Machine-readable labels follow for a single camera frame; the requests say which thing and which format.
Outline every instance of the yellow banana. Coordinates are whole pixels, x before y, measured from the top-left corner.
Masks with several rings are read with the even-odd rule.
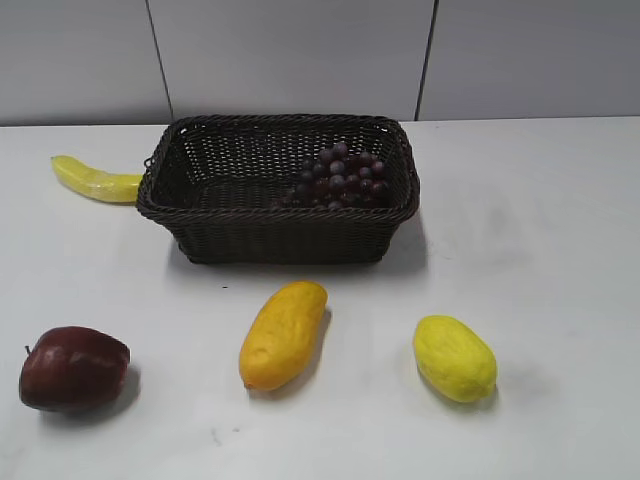
[[[91,168],[68,155],[51,158],[60,182],[85,197],[108,203],[134,203],[142,175],[117,175]]]

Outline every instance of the white table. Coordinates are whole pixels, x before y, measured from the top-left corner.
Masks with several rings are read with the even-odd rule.
[[[420,213],[381,263],[346,268],[191,265],[51,171],[58,153],[141,171],[162,126],[0,129],[0,479],[640,478],[640,118],[405,128]],[[299,278],[329,290],[321,361],[250,398],[240,345]],[[420,381],[410,342],[434,313],[493,347],[495,398]],[[117,415],[20,403],[23,346],[69,324],[130,346],[141,391]]]

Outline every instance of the brown wicker basket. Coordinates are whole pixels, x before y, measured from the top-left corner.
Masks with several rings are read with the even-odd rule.
[[[385,162],[389,208],[273,207],[302,161],[338,141]],[[194,263],[375,262],[419,203],[407,136],[384,117],[186,118],[166,129],[146,166],[138,211],[171,231]]]

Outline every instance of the red apple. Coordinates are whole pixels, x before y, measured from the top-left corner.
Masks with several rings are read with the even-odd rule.
[[[84,327],[45,332],[20,374],[20,400],[39,410],[74,412],[98,407],[122,391],[127,346]]]

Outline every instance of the grape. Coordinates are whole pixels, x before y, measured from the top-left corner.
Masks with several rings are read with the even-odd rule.
[[[369,152],[361,152],[360,153],[360,165],[362,167],[371,166],[371,154]]]
[[[364,180],[360,180],[360,191],[362,193],[371,192],[371,188],[373,187],[373,181],[365,178]]]
[[[371,165],[371,171],[376,178],[384,178],[384,163],[380,160]]]
[[[376,198],[385,198],[389,194],[389,184],[387,182],[375,182],[371,187],[371,194]]]
[[[316,164],[316,162],[314,162],[313,160],[305,160],[302,162],[302,170],[311,170],[313,169],[313,166]]]
[[[344,158],[349,155],[349,147],[344,142],[338,142],[333,146],[335,158]]]
[[[331,175],[342,175],[344,173],[344,163],[342,163],[340,160],[336,160],[335,162],[332,162],[331,165],[329,165],[329,171],[331,172]]]
[[[320,160],[321,164],[329,166],[329,164],[333,162],[333,151],[329,150],[328,148],[320,150],[318,159]]]
[[[344,163],[344,169],[348,173],[358,169],[358,157],[356,155],[344,157],[342,163]]]
[[[332,192],[341,192],[344,189],[345,181],[342,175],[334,175],[329,179],[329,190]]]
[[[325,176],[327,176],[328,173],[329,173],[329,171],[327,170],[327,167],[325,167],[321,163],[316,163],[313,166],[313,176],[316,177],[316,178],[325,177]]]
[[[329,180],[326,178],[319,178],[314,185],[314,192],[318,197],[322,197],[329,192]]]
[[[296,185],[296,196],[302,200],[311,194],[311,187],[306,183],[299,183]]]
[[[349,175],[346,178],[345,181],[345,186],[347,187],[347,190],[351,191],[351,192],[358,192],[360,191],[360,177],[357,175]]]
[[[369,167],[362,167],[360,170],[358,170],[358,175],[360,175],[360,178],[362,179],[373,178],[373,172]]]
[[[303,170],[300,172],[300,180],[303,183],[313,183],[313,172],[311,170]]]

